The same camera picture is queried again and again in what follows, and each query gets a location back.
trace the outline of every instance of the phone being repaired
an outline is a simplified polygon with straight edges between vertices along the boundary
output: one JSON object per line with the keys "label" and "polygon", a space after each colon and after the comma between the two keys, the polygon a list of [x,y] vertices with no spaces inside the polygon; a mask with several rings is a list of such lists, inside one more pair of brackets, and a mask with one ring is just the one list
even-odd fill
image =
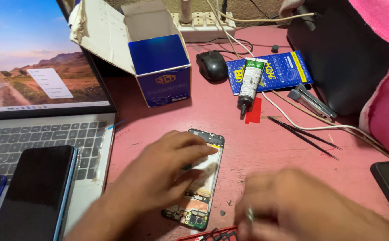
{"label": "phone being repaired", "polygon": [[177,204],[162,210],[162,216],[188,227],[205,229],[213,203],[215,184],[223,154],[224,137],[197,129],[188,131],[202,137],[208,145],[217,148],[218,152],[192,164],[192,169],[204,171],[203,177],[191,184],[184,198]]}

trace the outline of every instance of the desktop wallpaper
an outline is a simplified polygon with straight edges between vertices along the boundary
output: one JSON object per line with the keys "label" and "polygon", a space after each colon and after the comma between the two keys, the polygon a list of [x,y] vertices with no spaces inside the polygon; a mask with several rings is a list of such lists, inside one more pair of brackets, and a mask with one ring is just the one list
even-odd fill
{"label": "desktop wallpaper", "polygon": [[[50,98],[27,71],[47,68],[73,97]],[[55,0],[0,0],[0,107],[104,100]]]}

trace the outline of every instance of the tweezers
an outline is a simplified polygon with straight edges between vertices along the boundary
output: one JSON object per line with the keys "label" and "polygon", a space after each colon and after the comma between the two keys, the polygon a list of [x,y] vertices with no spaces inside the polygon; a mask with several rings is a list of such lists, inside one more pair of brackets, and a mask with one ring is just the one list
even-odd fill
{"label": "tweezers", "polygon": [[339,150],[342,150],[342,148],[338,147],[337,145],[335,145],[335,144],[333,144],[333,143],[330,143],[330,142],[328,142],[328,141],[326,141],[326,140],[323,140],[323,139],[317,137],[316,135],[310,134],[310,133],[308,133],[308,132],[306,132],[306,131],[304,131],[304,130],[300,130],[300,129],[297,129],[297,128],[295,128],[295,127],[292,127],[292,126],[290,126],[290,125],[288,125],[288,124],[286,124],[286,123],[284,123],[284,122],[281,122],[281,121],[279,121],[279,120],[277,120],[277,119],[274,119],[274,118],[272,118],[272,117],[270,117],[270,116],[268,116],[267,118],[268,118],[269,120],[271,120],[271,121],[277,123],[278,125],[282,126],[283,128],[287,129],[288,131],[290,131],[291,133],[293,133],[295,136],[299,137],[300,139],[302,139],[302,140],[308,142],[310,145],[312,145],[312,146],[315,147],[316,149],[318,149],[318,150],[320,150],[320,151],[326,153],[327,155],[329,155],[329,156],[331,156],[331,157],[333,157],[334,159],[336,159],[336,160],[339,161],[339,159],[338,159],[337,157],[331,155],[330,152],[328,152],[328,151],[322,149],[321,147],[319,147],[318,145],[316,145],[314,142],[310,141],[309,139],[307,139],[306,137],[304,137],[303,135],[301,135],[301,134],[299,134],[299,133],[302,133],[302,134],[307,135],[307,136],[309,136],[309,137],[311,137],[311,138],[313,138],[313,139],[315,139],[315,140],[321,141],[321,142],[323,142],[323,143],[325,143],[325,144],[327,144],[327,145],[331,145],[331,146],[334,147],[334,148],[337,148],[337,149],[339,149]]}

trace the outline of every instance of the computer mouse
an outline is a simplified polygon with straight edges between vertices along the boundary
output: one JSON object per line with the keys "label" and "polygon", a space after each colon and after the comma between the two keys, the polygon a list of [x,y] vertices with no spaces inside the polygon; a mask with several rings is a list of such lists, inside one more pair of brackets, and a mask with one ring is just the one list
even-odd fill
{"label": "computer mouse", "polygon": [[226,62],[217,50],[203,52],[196,55],[199,72],[210,81],[222,81],[228,77]]}

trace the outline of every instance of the laptop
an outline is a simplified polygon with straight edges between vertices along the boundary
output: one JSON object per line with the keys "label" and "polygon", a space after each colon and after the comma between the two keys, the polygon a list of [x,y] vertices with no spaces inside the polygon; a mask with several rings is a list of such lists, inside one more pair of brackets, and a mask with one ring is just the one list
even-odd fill
{"label": "laptop", "polygon": [[0,4],[0,175],[28,148],[80,148],[67,233],[104,190],[116,109],[64,16],[53,0]]}

